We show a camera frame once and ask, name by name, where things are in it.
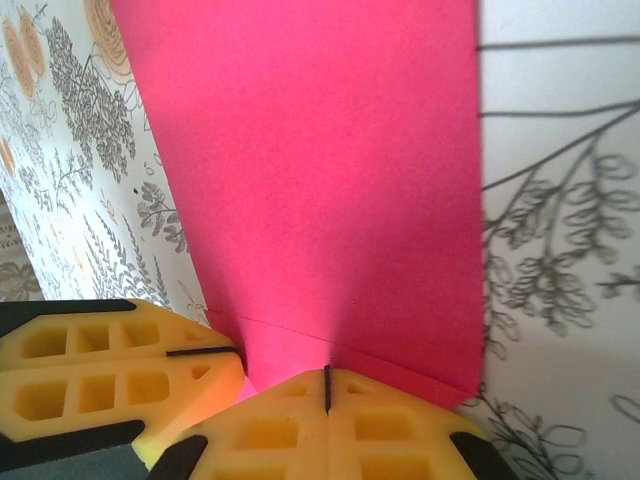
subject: pink paper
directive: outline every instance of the pink paper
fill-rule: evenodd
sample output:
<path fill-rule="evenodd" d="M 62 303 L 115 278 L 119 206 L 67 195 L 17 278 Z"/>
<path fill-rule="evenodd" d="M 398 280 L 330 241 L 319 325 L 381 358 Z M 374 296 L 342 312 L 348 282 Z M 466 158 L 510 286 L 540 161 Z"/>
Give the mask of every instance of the pink paper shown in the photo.
<path fill-rule="evenodd" d="M 333 359 L 472 395 L 474 2 L 112 3 L 212 325 L 256 388 Z"/>

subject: yellow foam clamp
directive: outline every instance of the yellow foam clamp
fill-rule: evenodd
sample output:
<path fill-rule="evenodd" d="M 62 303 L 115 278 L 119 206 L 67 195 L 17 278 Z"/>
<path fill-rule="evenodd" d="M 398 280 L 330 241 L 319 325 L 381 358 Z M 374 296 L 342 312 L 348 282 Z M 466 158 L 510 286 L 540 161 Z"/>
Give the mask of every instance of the yellow foam clamp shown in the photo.
<path fill-rule="evenodd" d="M 225 336 L 146 302 L 97 313 L 89 303 L 43 304 L 47 313 L 0 332 L 0 443 L 34 452 L 46 443 L 64 456 L 73 448 L 55 442 L 142 421 L 132 446 L 150 467 L 181 431 L 237 399 L 244 370 Z M 0 472 L 16 468 L 3 456 Z"/>
<path fill-rule="evenodd" d="M 452 412 L 354 372 L 331 370 L 327 377 L 317 370 L 184 432 L 148 479 L 481 478 L 451 435 L 468 435 L 491 449 L 476 426 Z"/>

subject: floral patterned paper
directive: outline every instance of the floral patterned paper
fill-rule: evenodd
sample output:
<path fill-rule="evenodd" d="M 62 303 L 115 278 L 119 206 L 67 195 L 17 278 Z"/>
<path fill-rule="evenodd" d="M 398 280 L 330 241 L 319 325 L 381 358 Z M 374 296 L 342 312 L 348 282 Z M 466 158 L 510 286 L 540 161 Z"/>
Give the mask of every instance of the floral patterned paper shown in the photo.
<path fill-rule="evenodd" d="M 480 12 L 486 371 L 460 410 L 523 479 L 635 479 L 640 3 Z M 0 185 L 45 297 L 140 297 L 206 323 L 108 2 L 0 17 Z M 24 277 L 3 268 L 0 288 Z"/>

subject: pink cardstock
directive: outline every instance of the pink cardstock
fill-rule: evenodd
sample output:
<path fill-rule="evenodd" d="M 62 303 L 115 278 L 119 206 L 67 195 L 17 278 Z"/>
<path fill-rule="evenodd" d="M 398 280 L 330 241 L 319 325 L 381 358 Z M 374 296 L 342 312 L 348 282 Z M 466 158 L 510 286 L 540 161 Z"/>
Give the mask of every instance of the pink cardstock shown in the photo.
<path fill-rule="evenodd" d="M 474 2 L 112 4 L 211 324 L 256 389 L 331 362 L 473 395 Z"/>

